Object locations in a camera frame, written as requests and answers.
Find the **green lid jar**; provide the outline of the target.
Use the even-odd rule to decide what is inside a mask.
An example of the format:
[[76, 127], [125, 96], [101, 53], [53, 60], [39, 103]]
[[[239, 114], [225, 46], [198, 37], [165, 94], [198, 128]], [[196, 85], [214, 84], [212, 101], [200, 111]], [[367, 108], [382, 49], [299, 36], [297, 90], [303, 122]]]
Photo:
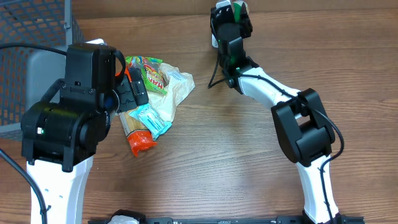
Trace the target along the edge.
[[233, 2], [234, 7], [234, 20], [235, 22], [239, 22], [244, 17], [249, 15], [249, 7], [248, 4], [243, 0], [237, 0]]

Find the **green snack packet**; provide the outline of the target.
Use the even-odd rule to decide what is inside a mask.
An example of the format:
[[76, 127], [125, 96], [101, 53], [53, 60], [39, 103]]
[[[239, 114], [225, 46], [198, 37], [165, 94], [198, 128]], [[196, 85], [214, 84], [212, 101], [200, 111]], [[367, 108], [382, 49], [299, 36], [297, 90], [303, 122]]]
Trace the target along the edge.
[[152, 91], [160, 95], [166, 95], [165, 80], [160, 73], [160, 64], [163, 60], [153, 57], [127, 56], [126, 63], [129, 70], [139, 68], [142, 73], [142, 79], [147, 91]]

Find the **teal snack packet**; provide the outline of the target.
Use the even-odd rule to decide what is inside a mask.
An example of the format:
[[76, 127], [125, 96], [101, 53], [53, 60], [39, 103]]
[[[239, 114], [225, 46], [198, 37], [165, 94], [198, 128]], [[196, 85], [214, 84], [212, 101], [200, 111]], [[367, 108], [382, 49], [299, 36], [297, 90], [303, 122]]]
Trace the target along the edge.
[[154, 141], [172, 126], [172, 123], [164, 121], [149, 103], [138, 106], [129, 112], [129, 116], [140, 121], [151, 132]]

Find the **red snack packet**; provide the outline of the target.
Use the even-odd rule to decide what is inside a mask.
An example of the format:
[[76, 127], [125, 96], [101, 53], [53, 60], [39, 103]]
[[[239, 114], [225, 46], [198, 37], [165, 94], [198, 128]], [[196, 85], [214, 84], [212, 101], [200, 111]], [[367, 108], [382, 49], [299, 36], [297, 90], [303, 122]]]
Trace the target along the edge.
[[129, 112], [131, 111], [132, 110], [122, 113], [117, 112], [117, 114], [120, 117], [131, 151], [133, 155], [137, 157], [140, 151], [148, 150], [156, 146], [157, 143], [152, 139], [151, 132], [140, 121], [129, 116]]

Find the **beige paper bag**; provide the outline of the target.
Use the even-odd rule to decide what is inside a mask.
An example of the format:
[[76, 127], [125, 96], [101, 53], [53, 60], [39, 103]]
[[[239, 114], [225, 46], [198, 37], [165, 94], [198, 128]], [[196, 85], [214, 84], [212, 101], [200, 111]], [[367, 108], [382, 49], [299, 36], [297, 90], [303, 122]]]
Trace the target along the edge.
[[193, 91], [195, 83], [193, 75], [181, 72], [178, 67], [167, 63], [160, 64], [160, 74], [167, 83], [166, 95], [149, 92], [149, 103], [164, 121], [174, 121], [177, 106]]

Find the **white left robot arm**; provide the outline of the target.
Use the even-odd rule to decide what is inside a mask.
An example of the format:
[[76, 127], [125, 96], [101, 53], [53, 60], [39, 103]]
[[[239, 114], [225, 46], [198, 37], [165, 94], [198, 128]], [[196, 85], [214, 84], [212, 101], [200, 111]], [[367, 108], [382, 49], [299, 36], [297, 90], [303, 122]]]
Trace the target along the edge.
[[116, 72], [124, 55], [101, 39], [68, 46], [65, 76], [21, 121], [32, 223], [80, 223], [97, 145], [114, 115], [149, 101], [139, 70]]

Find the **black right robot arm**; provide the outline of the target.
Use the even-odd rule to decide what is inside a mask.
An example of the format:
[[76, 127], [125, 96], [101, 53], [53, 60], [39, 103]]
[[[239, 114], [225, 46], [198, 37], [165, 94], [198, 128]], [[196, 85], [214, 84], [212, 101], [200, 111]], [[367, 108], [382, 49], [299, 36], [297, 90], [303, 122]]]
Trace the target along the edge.
[[281, 84], [246, 55], [244, 39], [251, 36], [252, 24], [244, 1], [218, 1], [210, 11], [210, 28], [222, 81], [272, 113], [279, 146], [299, 172], [304, 221], [336, 223], [340, 212], [331, 188], [330, 162], [335, 159], [331, 145], [342, 135], [318, 93]]

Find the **white barcode scanner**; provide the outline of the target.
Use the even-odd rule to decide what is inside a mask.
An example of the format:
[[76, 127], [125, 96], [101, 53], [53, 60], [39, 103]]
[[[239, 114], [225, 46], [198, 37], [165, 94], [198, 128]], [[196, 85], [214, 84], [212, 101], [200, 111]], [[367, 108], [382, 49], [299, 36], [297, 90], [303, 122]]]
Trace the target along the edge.
[[[218, 0], [217, 3], [215, 4], [215, 7], [218, 9], [224, 6], [229, 6], [230, 4], [231, 4], [230, 0]], [[218, 41], [215, 37], [215, 32], [212, 32], [212, 46], [214, 48], [218, 48]]]

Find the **dark grey plastic basket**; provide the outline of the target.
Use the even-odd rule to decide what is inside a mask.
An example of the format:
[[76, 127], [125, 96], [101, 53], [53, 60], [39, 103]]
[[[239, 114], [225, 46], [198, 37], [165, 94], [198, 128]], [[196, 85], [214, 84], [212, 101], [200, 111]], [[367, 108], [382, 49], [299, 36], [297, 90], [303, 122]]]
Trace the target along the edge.
[[[1, 1], [1, 43], [65, 50], [84, 36], [71, 0]], [[62, 55], [25, 47], [1, 50], [1, 138], [21, 140], [20, 120], [65, 71]]]

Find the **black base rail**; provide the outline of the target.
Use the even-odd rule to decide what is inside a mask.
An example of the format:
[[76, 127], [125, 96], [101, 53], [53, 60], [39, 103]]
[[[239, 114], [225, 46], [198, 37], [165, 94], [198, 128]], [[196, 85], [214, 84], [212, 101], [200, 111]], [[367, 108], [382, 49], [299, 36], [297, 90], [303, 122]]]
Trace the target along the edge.
[[137, 224], [304, 224], [313, 223], [304, 213], [298, 216], [276, 218], [199, 218], [180, 219], [170, 217], [146, 217], [143, 213], [118, 210], [109, 218], [94, 218], [88, 224], [137, 223]]

